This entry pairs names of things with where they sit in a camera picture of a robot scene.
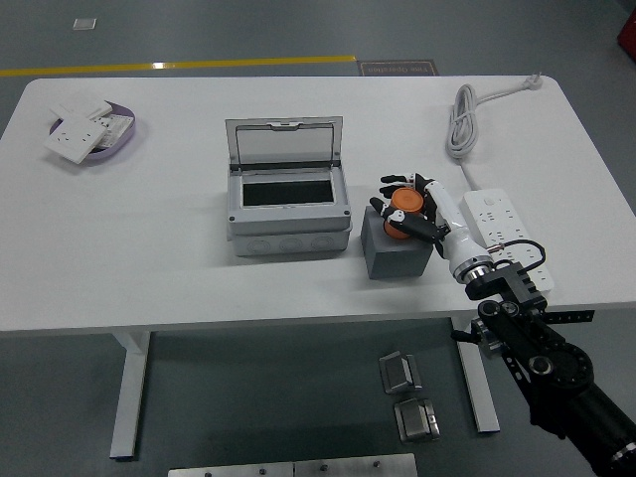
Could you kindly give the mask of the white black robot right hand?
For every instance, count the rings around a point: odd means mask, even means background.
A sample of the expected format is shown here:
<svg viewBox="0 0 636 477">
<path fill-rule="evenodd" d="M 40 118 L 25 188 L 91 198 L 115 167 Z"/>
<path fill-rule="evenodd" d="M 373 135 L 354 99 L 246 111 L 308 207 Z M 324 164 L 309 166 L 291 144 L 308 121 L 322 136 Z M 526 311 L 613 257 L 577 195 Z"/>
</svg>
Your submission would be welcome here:
<svg viewBox="0 0 636 477">
<path fill-rule="evenodd" d="M 384 197 L 370 199 L 373 209 L 395 230 L 435 245 L 457 282 L 466 284 L 494 269 L 490 252 L 475 241 L 457 204 L 441 183 L 417 173 L 388 175 L 381 182 L 384 185 L 380 193 Z M 400 205 L 400 191 L 419 194 L 422 206 L 414 209 Z"/>
</svg>

